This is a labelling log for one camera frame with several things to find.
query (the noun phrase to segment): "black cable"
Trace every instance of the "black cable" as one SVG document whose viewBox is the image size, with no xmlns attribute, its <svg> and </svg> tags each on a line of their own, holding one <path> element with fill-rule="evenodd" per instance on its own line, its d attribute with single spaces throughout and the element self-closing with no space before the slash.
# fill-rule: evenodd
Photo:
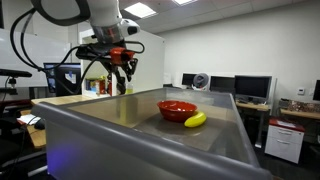
<svg viewBox="0 0 320 180">
<path fill-rule="evenodd" d="M 7 89 L 7 84 L 8 84 L 9 79 L 10 79 L 10 76 L 8 76 L 8 78 L 7 78 L 7 80 L 6 80 L 5 84 L 4 84 L 4 88 L 5 88 L 5 89 Z M 7 92 L 5 91 L 5 92 L 4 92 L 4 95 L 3 95 L 3 98 L 2 98 L 2 101 L 1 101 L 1 104 L 2 104 L 2 103 L 4 102 L 4 100 L 6 99 L 6 96 L 7 96 Z"/>
<path fill-rule="evenodd" d="M 23 135 L 22 135 L 22 142 L 21 142 L 21 147 L 20 147 L 20 152 L 17 156 L 17 158 L 13 161 L 13 165 L 12 165 L 12 168 L 10 169 L 10 172 L 9 172 L 9 175 L 7 177 L 8 180 L 10 180 L 10 177 L 12 175 L 12 172 L 14 171 L 14 168 L 17 164 L 17 162 L 19 161 L 20 159 L 20 156 L 22 155 L 23 153 L 23 146 L 24 146 L 24 141 L 25 141 L 25 136 L 26 136 L 26 129 L 27 129 L 27 126 L 31 123 L 31 121 L 33 121 L 35 118 L 37 118 L 37 116 L 33 117 L 27 124 L 26 124 L 26 127 L 23 129 Z"/>
<path fill-rule="evenodd" d="M 14 31 L 15 31 L 15 29 L 16 29 L 16 26 L 18 25 L 18 23 L 19 23 L 24 17 L 26 17 L 27 15 L 29 15 L 29 14 L 32 13 L 33 11 L 35 11 L 35 8 L 32 8 L 32 9 L 30 9 L 29 11 L 27 11 L 26 13 L 22 14 L 20 17 L 18 17 L 18 18 L 13 22 L 13 24 L 12 24 L 12 26 L 11 26 L 11 29 L 10 29 L 10 42 L 11 42 L 12 49 L 13 49 L 14 53 L 18 56 L 18 58 L 19 58 L 23 63 L 25 63 L 27 66 L 32 67 L 32 68 L 36 68 L 34 65 L 30 64 L 29 62 L 27 62 L 26 60 L 24 60 L 24 59 L 20 56 L 20 54 L 19 54 L 19 52 L 18 52 L 18 50 L 17 50 L 17 48 L 16 48 L 15 42 L 14 42 Z"/>
<path fill-rule="evenodd" d="M 24 25 L 23 25 L 23 28 L 22 28 L 22 31 L 21 31 L 21 34 L 20 34 L 20 44 L 21 44 L 22 52 L 23 52 L 23 54 L 25 55 L 25 57 L 27 58 L 27 60 L 28 60 L 32 65 L 34 65 L 35 67 L 37 67 L 37 69 L 39 69 L 39 66 L 38 66 L 37 64 L 35 64 L 35 63 L 29 58 L 26 50 L 24 49 L 24 34 L 25 34 L 26 30 L 27 30 L 28 24 L 29 24 L 29 22 L 30 22 L 30 20 L 31 20 L 31 18 L 32 18 L 32 16 L 33 16 L 34 13 L 35 13 L 35 11 L 30 12 L 30 14 L 29 14 L 26 22 L 25 22 Z"/>
<path fill-rule="evenodd" d="M 67 54 L 65 55 L 65 57 L 63 58 L 63 60 L 62 60 L 59 64 L 57 64 L 57 65 L 55 65 L 55 66 L 53 66 L 53 67 L 51 67 L 51 68 L 42 68 L 42 67 L 39 67 L 38 65 L 36 65 L 36 64 L 30 59 L 30 57 L 29 57 L 29 55 L 28 55 L 28 53 L 27 53 L 27 51 L 26 51 L 26 49 L 25 49 L 25 46 L 24 46 L 24 35 L 25 35 L 25 31 L 26 31 L 26 29 L 27 29 L 27 27 L 28 27 L 29 21 L 31 20 L 31 17 L 33 16 L 33 14 L 34 14 L 33 12 L 30 13 L 27 21 L 25 22 L 25 24 L 24 24 L 24 26 L 23 26 L 22 32 L 21 32 L 20 44 L 21 44 L 22 52 L 23 52 L 23 54 L 26 56 L 26 58 L 28 59 L 28 61 L 29 61 L 30 63 L 32 63 L 34 66 L 37 67 L 37 70 L 38 70 L 38 71 L 46 71 L 46 70 L 55 69 L 55 68 L 61 66 L 63 63 L 65 63 L 65 62 L 67 61 L 67 59 L 68 59 L 68 56 L 72 53 L 72 51 L 74 51 L 75 49 L 78 49 L 80 46 L 76 46 L 76 47 L 71 48 L 71 49 L 67 52 Z"/>
<path fill-rule="evenodd" d="M 17 18 L 11 29 L 10 29 L 10 42 L 11 42 L 11 46 L 13 48 L 13 51 L 15 52 L 15 54 L 18 56 L 18 58 L 23 62 L 25 63 L 26 65 L 28 65 L 29 67 L 32 67 L 34 69 L 37 69 L 38 71 L 45 71 L 45 70 L 51 70 L 51 69 L 54 69 L 54 68 L 57 68 L 59 66 L 61 66 L 61 64 L 65 63 L 65 61 L 68 59 L 68 56 L 72 53 L 72 51 L 74 51 L 75 49 L 78 49 L 80 46 L 76 46 L 76 47 L 73 47 L 71 48 L 68 53 L 66 54 L 66 56 L 63 58 L 63 60 L 57 64 L 56 66 L 54 67 L 51 67 L 51 68 L 42 68 L 42 67 L 39 67 L 38 65 L 36 65 L 28 56 L 26 50 L 25 50 L 25 47 L 24 47 L 24 34 L 25 34 L 25 31 L 27 29 L 27 26 L 31 20 L 31 17 L 32 15 L 34 14 L 35 12 L 35 9 L 32 8 L 30 9 L 29 11 L 27 11 L 26 13 L 24 13 L 23 15 L 21 15 L 19 18 Z M 16 29 L 16 26 L 18 25 L 18 23 L 24 18 L 26 17 L 27 15 L 29 15 L 27 21 L 25 22 L 24 24 L 24 27 L 23 27 L 23 30 L 21 32 L 21 36 L 20 36 L 20 43 L 21 43 L 21 49 L 24 53 L 24 55 L 26 56 L 26 58 L 28 59 L 29 62 L 27 62 L 24 58 L 22 58 L 22 56 L 20 55 L 20 53 L 18 52 L 17 48 L 16 48 L 16 45 L 15 45 L 15 42 L 14 42 L 14 31 Z"/>
</svg>

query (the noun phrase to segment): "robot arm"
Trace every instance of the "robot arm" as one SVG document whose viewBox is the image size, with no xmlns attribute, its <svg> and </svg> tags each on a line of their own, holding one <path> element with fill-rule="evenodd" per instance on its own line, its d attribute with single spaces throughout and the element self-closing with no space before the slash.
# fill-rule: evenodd
<svg viewBox="0 0 320 180">
<path fill-rule="evenodd" d="M 122 19 L 118 0 L 31 0 L 48 21 L 70 26 L 89 20 L 100 43 L 117 43 L 140 31 L 137 23 Z"/>
<path fill-rule="evenodd" d="M 126 49 L 124 38 L 140 32 L 137 23 L 123 19 L 119 11 L 118 0 L 31 0 L 34 8 L 48 21 L 70 26 L 83 21 L 89 21 L 98 43 L 82 45 L 76 56 L 80 59 L 100 61 L 105 69 L 114 73 L 117 78 L 117 88 L 124 94 L 125 78 L 120 76 L 120 67 L 127 75 L 128 81 L 134 74 L 138 59 L 134 53 L 141 52 Z"/>
</svg>

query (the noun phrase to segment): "white cabinet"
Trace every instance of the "white cabinet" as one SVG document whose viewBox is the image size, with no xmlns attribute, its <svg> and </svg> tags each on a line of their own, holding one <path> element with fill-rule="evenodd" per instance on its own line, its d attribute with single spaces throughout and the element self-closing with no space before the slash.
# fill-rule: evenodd
<svg viewBox="0 0 320 180">
<path fill-rule="evenodd" d="M 286 128 L 271 122 L 268 130 L 265 153 L 294 162 L 299 162 L 304 129 L 301 126 Z"/>
</svg>

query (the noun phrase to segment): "yellow banana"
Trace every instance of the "yellow banana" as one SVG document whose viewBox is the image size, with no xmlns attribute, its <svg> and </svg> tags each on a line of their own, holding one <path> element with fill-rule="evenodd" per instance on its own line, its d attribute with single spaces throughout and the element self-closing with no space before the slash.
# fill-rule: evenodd
<svg viewBox="0 0 320 180">
<path fill-rule="evenodd" d="M 195 111 L 194 115 L 189 117 L 184 125 L 186 127 L 197 127 L 206 121 L 207 117 L 202 111 Z"/>
</svg>

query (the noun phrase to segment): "floor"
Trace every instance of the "floor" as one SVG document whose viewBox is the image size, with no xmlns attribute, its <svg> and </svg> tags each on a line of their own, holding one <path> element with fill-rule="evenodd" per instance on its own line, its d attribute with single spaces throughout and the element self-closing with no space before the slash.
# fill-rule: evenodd
<svg viewBox="0 0 320 180">
<path fill-rule="evenodd" d="M 291 163 L 254 148 L 260 166 L 284 180 L 320 180 L 320 157 L 311 152 L 308 144 L 302 148 L 299 164 Z"/>
</svg>

